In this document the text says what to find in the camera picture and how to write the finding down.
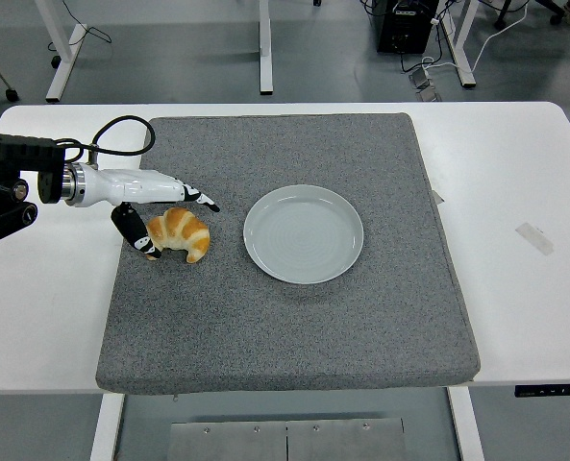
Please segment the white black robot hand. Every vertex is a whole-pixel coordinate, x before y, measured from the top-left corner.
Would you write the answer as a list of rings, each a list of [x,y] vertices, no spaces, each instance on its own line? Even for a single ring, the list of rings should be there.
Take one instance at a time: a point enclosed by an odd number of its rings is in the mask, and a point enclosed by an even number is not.
[[[196,263],[207,253],[211,236],[208,226],[191,211],[173,206],[144,223],[134,204],[193,202],[217,212],[207,195],[156,170],[97,170],[74,163],[68,168],[70,206],[88,207],[99,202],[114,206],[112,221],[125,240],[150,260],[164,250],[185,251],[186,261]]]

